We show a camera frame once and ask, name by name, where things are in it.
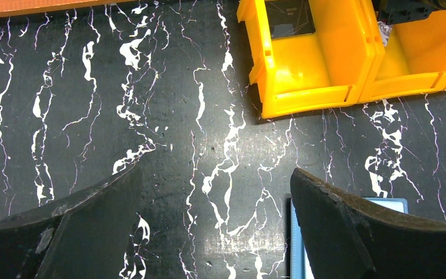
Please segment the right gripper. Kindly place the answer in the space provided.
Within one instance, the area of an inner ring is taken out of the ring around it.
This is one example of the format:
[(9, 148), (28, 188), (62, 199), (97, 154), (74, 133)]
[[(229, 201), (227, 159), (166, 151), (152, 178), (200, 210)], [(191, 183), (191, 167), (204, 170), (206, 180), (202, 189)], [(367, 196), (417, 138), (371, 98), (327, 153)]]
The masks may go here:
[(373, 0), (378, 22), (401, 24), (427, 19), (431, 13), (446, 10), (446, 0)]

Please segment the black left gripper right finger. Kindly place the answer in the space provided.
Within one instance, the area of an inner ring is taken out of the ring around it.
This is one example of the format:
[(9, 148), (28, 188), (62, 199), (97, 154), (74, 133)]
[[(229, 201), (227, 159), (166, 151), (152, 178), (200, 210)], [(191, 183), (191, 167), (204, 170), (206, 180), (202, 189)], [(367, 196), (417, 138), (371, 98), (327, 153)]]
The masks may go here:
[(446, 222), (378, 205), (300, 168), (290, 191), (315, 278), (446, 278)]

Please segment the white card with grey stripe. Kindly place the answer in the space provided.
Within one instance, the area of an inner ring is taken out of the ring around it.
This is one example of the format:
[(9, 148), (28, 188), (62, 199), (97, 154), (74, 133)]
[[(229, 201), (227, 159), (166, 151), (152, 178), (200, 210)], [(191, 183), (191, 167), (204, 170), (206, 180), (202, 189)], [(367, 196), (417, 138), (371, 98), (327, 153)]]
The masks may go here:
[(379, 32), (381, 35), (383, 46), (386, 47), (392, 32), (393, 27), (391, 25), (386, 24), (383, 21), (378, 21), (377, 23)]

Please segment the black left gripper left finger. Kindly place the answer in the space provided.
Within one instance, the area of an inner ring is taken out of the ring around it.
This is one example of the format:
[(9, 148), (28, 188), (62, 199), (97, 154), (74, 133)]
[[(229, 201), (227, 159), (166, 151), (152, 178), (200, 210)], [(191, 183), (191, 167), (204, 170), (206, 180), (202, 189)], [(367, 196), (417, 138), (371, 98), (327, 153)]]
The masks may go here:
[(0, 221), (0, 278), (117, 278), (135, 223), (142, 170)]

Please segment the black card with stripe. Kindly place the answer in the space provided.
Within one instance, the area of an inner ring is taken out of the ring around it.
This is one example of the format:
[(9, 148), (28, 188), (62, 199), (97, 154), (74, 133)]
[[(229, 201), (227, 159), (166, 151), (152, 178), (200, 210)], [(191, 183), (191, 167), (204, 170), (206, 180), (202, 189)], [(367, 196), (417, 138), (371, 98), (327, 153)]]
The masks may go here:
[(273, 40), (315, 32), (309, 1), (275, 0), (264, 3)]

